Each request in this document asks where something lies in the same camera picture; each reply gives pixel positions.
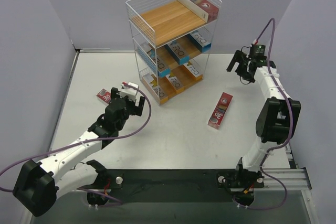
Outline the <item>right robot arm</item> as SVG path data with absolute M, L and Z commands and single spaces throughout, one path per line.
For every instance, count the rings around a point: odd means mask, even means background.
M 264 106 L 256 121 L 257 138 L 238 162 L 233 181 L 238 186 L 254 183 L 261 178 L 261 167 L 267 157 L 294 135 L 301 103 L 293 100 L 280 82 L 273 61 L 265 56 L 264 45 L 251 45 L 249 53 L 236 50 L 227 67 L 248 84 L 258 83 L 265 98 Z

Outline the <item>red toothpaste box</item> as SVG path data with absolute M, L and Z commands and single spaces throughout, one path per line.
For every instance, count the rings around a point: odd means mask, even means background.
M 232 98 L 233 98 L 232 95 L 225 92 L 222 93 L 211 117 L 208 120 L 207 123 L 208 126 L 217 130 L 219 129 L 225 116 L 225 113 L 232 101 Z
M 111 100 L 111 93 L 106 89 L 101 89 L 97 94 L 96 97 L 103 103 L 109 104 Z
M 208 0 L 177 0 L 204 22 L 209 23 L 218 18 L 219 8 Z

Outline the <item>teal toothpaste box with label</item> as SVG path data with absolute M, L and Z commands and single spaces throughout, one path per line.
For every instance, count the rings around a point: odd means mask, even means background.
M 155 53 L 155 50 L 147 43 L 137 45 L 137 52 L 150 69 L 157 73 L 160 78 L 170 74 L 168 65 Z

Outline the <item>orange toothpaste box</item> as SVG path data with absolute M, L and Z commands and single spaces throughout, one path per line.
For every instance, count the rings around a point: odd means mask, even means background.
M 183 84 L 173 72 L 167 74 L 165 78 L 168 80 L 170 86 L 173 88 L 176 94 L 182 93 L 184 91 Z
M 183 64 L 187 72 L 191 75 L 191 77 L 194 80 L 201 80 L 203 78 L 203 74 L 201 71 L 198 69 L 197 65 L 194 63 L 191 63 L 190 61 L 186 62 Z
M 145 74 L 144 76 L 142 76 L 141 81 L 149 90 L 149 92 L 153 95 L 158 104 L 164 104 L 169 100 L 168 95 L 157 83 L 157 78 L 154 75 L 150 73 Z

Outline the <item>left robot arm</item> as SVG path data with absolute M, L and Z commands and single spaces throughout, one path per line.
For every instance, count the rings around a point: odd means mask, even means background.
M 131 115 L 141 116 L 144 97 L 136 101 L 139 86 L 123 83 L 111 89 L 111 100 L 92 126 L 72 144 L 60 148 L 38 162 L 29 159 L 21 167 L 13 195 L 35 216 L 46 213 L 57 199 L 56 183 L 80 161 L 102 150 L 119 139 L 126 120 Z

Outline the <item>silver blue toothpaste box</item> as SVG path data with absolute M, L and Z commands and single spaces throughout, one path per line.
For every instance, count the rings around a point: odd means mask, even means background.
M 190 59 L 188 52 L 182 47 L 182 45 L 177 41 L 174 40 L 169 44 L 165 45 L 165 48 L 171 54 L 171 56 L 175 59 L 175 61 L 179 65 L 183 65 L 187 63 Z

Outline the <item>light blue toothpaste box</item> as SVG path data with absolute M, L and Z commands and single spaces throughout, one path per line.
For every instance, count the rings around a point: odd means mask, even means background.
M 187 37 L 201 53 L 210 50 L 212 44 L 204 32 L 195 30 L 192 33 L 189 33 Z

